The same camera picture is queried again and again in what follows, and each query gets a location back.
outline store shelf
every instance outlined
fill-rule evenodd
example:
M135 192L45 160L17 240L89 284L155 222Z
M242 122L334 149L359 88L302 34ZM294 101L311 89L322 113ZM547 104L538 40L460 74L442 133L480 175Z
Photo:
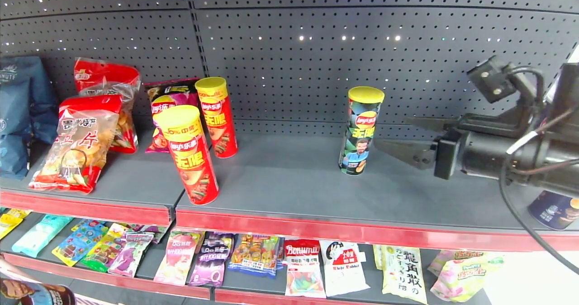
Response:
M62 229L62 231L39 253L37 259L30 258L21 253L12 252L12 245L14 245L14 243L16 243L24 233L29 231L29 229L39 222L42 216L43 214L29 214L18 227L2 239L0 250L7 262L19 267L48 272L58 276L66 276L72 279L97 282L104 285L135 289L138 291L164 293L167 295L209 299L209 288L174 286L159 284L153 281L157 268L163 260L163 256L165 256L167 236L164 237L161 243L157 245L151 244L137 269L135 278L95 272L85 268L81 263L77 263L74 267L68 267L62 264L62 262L52 254L52 250L68 237L68 235L70 235L70 229L78 223L80 219L74 219L70 224L64 227L64 229Z
M219 197L206 206L181 198L178 226L432 249L541 249L504 206L496 181L459 172L445 181L375 149L364 173L351 177L337 167L341 138L237 138L239 153L213 162ZM546 241L561 251L579 250L579 223L547 231L528 214L540 190L509 191Z
M148 130L139 135L136 154L110 152L99 183L90 194L28 188L48 152L46 146L35 144L28 176L23 181L0 179L0 205L44 214L169 225L183 186L169 155L145 154L151 138Z
M405 299L391 294L382 294L382 272L377 270L374 264L374 256L370 245L360 245L360 251L366 253L366 262L362 264L366 283L370 289L359 292L348 293L335 297L329 297L326 300L316 301L319 304L345 305L352 304L389 304L389 305L418 305L416 301ZM434 296L429 290L436 282L436 276L426 271L426 268L432 262L438 251L423 249L420 252L422 258L422 274L426 285L426 295L429 305L445 305L442 301ZM278 270L275 279L267 277L256 277L240 272L226 271L223 281L223 287L215 289L215 301L233 304L251 304L251 305L306 305L311 304L312 299L304 297L284 296L286 283L286 269ZM490 305L490 301L484 291L476 293L472 299L465 305Z

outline candy packet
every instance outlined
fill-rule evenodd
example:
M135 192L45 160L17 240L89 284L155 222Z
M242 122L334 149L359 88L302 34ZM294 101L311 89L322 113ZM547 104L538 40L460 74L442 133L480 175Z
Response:
M197 106L197 90L195 82L199 78L161 81L145 84L145 90L151 102L153 118L156 114L176 105ZM146 150L147 153L169 153L168 141L159 128L153 131L153 141Z
M127 227L118 223L110 225L106 235L89 251L81 263L91 270L107 272L124 246L121 238L127 230Z
M12 245L13 252L24 253L31 257L37 257L58 233L71 222L72 217L55 216L45 214L41 222L34 225L23 237Z
M67 266L72 267L95 247L107 230L107 226L95 222L81 225L54 248L52 254Z
M172 230L165 257L153 280L164 284L184 285L200 239L199 233Z
M154 233L126 232L123 236L124 247L108 268L108 272L134 277L141 258L154 236Z
M0 239L3 239L8 233L10 233L17 225L22 222L22 218L17 218L10 216L9 214L3 214L0 216Z
M430 263L430 266L428 266L428 268L426 270L428 270L429 272L432 272L435 276L438 276L438 275L440 275L440 271L442 270L442 267L448 261L466 260L466 259L470 259L471 257L483 256L487 253L488 252L480 252L480 251L442 250L442 251L440 251L440 253L438 255L436 255L436 257L434 258L432 263Z
M426 305L420 249L383 245L382 293L391 293Z
M325 298L324 282L318 261L319 242L309 239L286 239L284 248L288 264L285 296Z
M356 243L320 241L327 297L363 291L366 284L362 256Z
M447 261L430 289L436 297L464 303L484 287L484 281L503 265L501 255L486 254L466 260Z
M120 107L120 95L63 101L58 136L29 187L92 192L107 163Z
M208 232L201 251L195 259L195 267L189 281L190 286L212 285L221 287L225 273L225 260L233 245L233 234Z
M227 269L275 278L279 237L239 234Z

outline chip canister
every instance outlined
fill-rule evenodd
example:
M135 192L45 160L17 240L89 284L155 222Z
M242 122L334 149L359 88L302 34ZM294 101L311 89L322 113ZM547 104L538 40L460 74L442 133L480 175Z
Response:
M366 167L384 92L371 86L356 86L349 90L348 99L348 127L338 165L345 174L360 175Z

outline purple snack bag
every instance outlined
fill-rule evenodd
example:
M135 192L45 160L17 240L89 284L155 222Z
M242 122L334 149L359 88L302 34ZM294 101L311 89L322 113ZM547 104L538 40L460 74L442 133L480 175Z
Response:
M212 285L221 287L223 284L223 274L225 272L225 260L231 254L233 245L233 234L207 233L201 252L195 259L195 268L190 286Z

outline red snack bag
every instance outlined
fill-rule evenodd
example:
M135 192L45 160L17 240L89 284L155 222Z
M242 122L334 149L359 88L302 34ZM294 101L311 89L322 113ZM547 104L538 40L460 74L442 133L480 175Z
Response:
M137 152L138 141L132 116L135 95L141 86L141 74L137 69L103 60L77 57L74 81L80 96L122 96L123 107L110 149L128 154Z
M107 163L121 107L120 95L63 101L58 114L58 136L29 187L92 192Z

